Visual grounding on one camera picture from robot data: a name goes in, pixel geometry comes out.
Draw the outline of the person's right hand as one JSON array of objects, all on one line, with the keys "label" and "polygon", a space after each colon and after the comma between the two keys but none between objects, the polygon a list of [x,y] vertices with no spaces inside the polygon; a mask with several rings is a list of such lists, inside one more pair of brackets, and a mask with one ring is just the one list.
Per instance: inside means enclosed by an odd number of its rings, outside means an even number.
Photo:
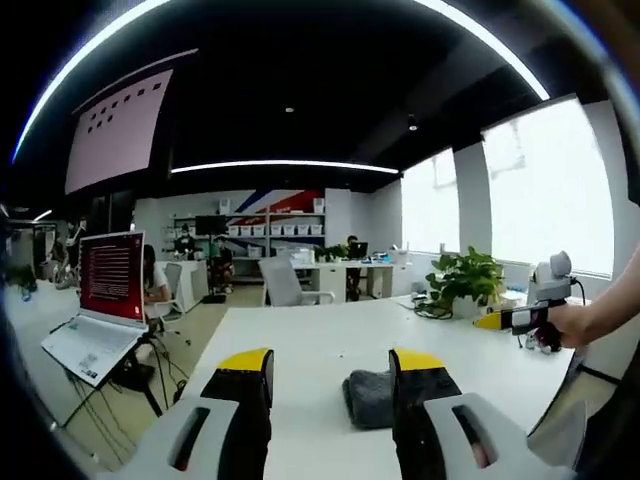
[{"label": "person's right hand", "polygon": [[565,304],[550,308],[548,320],[558,330],[560,343],[566,348],[586,346],[600,336],[592,305]]}]

